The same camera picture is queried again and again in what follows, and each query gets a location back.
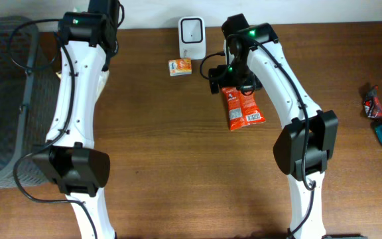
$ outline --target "white backdrop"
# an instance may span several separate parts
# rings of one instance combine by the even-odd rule
[[[89,0],[0,0],[0,17],[61,18],[74,7],[86,11]],[[220,26],[228,16],[244,13],[259,23],[331,23],[382,21],[382,0],[121,0],[126,8],[122,28],[177,27],[183,16],[204,18],[208,27]],[[51,30],[53,26],[43,26]]]

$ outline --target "plastic bin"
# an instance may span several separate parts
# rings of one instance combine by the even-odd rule
[[[26,72],[11,62],[6,48],[15,27],[29,21],[24,17],[0,18],[0,188],[15,187],[13,166],[33,145],[43,144],[54,116],[60,80],[51,68]],[[29,26],[13,39],[16,58],[42,66],[47,64],[38,43],[38,29]],[[47,182],[32,161],[19,167],[22,185]]]

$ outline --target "red package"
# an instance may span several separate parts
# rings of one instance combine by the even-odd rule
[[[234,87],[222,88],[222,92],[228,102],[230,130],[266,121],[253,95],[245,96]]]

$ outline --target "wooden table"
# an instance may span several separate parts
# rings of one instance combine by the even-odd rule
[[[382,103],[382,23],[274,29],[306,91],[340,120],[322,192],[327,232],[382,238],[382,146],[360,96],[367,83],[378,84]],[[206,34],[207,53],[222,50],[220,28]],[[281,125],[266,92],[255,98],[267,122],[230,132],[223,95],[210,94],[200,61],[191,76],[169,76],[168,60],[179,57],[176,29],[117,37],[120,51],[95,109],[94,132],[95,148],[111,157],[106,200],[118,236],[283,235],[290,195],[273,158]],[[223,61],[213,58],[205,69]],[[30,192],[63,198],[53,185]],[[70,205],[36,204],[17,189],[0,190],[0,238],[79,237]]]

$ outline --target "white label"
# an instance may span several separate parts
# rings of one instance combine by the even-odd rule
[[[259,113],[247,116],[247,121],[255,121],[255,120],[259,120],[259,119],[261,119]]]
[[[234,120],[236,118],[243,117],[243,113],[241,113],[241,108],[237,108],[229,111],[229,119]]]

